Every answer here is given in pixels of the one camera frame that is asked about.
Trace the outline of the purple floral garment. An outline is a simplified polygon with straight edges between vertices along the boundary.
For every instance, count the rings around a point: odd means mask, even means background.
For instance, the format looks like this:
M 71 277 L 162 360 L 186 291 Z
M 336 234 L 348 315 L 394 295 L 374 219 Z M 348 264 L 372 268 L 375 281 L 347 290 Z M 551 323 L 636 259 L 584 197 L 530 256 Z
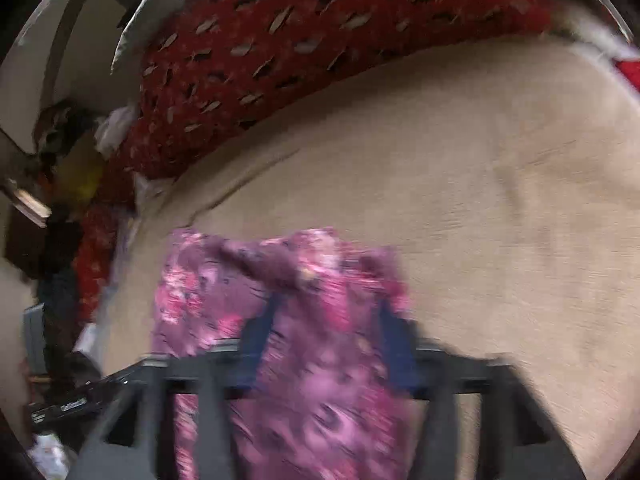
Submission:
M 408 399 L 390 388 L 378 312 L 408 310 L 388 248 L 330 229 L 241 242 L 194 230 L 171 240 L 155 298 L 152 348 L 195 356 L 239 336 L 277 301 L 248 396 L 230 403 L 250 479 L 402 479 Z

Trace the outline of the beige fleece blanket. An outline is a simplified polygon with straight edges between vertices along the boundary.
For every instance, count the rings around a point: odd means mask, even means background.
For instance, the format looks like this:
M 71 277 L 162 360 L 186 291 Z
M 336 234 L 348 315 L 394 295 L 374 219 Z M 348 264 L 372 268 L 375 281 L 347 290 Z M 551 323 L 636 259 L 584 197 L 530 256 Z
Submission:
M 428 50 L 281 110 L 192 166 L 143 219 L 103 366 L 150 350 L 172 230 L 332 228 L 393 246 L 428 336 L 507 356 L 590 479 L 639 430 L 639 96 L 550 38 Z

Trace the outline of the red cloth beside bed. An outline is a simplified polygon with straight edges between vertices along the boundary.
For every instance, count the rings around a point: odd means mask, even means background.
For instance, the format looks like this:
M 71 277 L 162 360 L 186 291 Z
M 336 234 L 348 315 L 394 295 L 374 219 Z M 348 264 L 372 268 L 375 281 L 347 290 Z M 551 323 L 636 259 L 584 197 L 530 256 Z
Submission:
M 640 91 L 640 61 L 617 61 L 615 66 Z

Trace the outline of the red patterned blanket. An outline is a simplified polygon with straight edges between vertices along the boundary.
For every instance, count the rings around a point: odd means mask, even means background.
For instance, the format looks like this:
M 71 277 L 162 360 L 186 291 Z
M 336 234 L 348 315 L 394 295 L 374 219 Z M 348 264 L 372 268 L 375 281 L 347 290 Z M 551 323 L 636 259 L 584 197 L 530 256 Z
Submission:
M 135 176 L 178 177 L 280 108 L 394 58 L 549 22 L 550 0 L 186 0 L 143 44 L 138 116 L 82 219 L 78 318 L 98 307 Z

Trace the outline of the grey pillow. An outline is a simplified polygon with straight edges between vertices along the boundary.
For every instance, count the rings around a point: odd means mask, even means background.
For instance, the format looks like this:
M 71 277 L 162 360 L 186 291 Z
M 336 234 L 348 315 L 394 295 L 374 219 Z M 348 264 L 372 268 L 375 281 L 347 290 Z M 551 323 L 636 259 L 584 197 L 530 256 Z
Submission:
M 111 73 L 138 55 L 162 28 L 164 21 L 180 11 L 188 0 L 141 0 L 120 34 Z

